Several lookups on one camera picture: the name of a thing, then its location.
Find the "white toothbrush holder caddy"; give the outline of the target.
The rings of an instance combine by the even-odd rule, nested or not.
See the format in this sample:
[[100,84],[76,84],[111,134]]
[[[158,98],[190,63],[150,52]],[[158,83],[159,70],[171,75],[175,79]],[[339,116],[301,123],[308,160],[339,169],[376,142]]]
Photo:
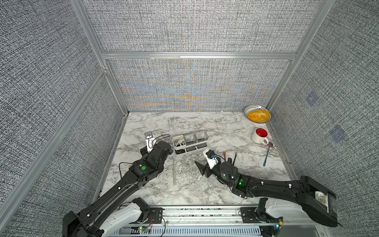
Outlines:
[[208,146],[209,136],[206,131],[181,134],[171,138],[176,155],[183,155]]

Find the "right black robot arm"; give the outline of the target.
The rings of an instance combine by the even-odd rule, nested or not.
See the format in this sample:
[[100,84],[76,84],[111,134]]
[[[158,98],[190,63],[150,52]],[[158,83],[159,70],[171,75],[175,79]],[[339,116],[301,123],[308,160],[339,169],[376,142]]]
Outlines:
[[229,162],[209,164],[194,162],[200,174],[209,178],[214,175],[231,192],[241,198],[267,197],[293,202],[301,206],[308,217],[327,227],[339,225],[337,215],[337,195],[308,176],[300,180],[274,181],[263,180],[239,173]]

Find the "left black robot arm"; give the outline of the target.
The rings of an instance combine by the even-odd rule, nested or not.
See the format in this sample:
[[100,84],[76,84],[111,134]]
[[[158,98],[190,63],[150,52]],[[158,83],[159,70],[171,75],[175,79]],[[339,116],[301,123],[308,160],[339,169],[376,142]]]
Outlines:
[[125,199],[144,187],[164,170],[167,157],[173,153],[171,145],[160,141],[151,152],[142,148],[144,155],[132,163],[128,172],[98,200],[78,213],[68,212],[62,221],[63,237],[100,237],[105,233],[101,225]]

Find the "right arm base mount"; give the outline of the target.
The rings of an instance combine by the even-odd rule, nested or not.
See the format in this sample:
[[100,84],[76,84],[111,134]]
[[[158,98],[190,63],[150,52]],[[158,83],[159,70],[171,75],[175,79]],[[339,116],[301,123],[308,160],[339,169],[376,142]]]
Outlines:
[[283,217],[274,218],[265,211],[258,211],[257,207],[241,207],[239,214],[243,223],[272,223],[283,224]]

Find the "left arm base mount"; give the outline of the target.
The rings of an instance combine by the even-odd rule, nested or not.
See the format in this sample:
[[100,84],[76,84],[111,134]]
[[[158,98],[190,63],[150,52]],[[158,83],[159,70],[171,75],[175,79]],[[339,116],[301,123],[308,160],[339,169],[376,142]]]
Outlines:
[[161,224],[163,216],[163,208],[156,207],[150,208],[149,212],[143,212],[142,217],[140,217],[136,222],[132,222],[132,224],[143,224],[148,225],[152,224]]

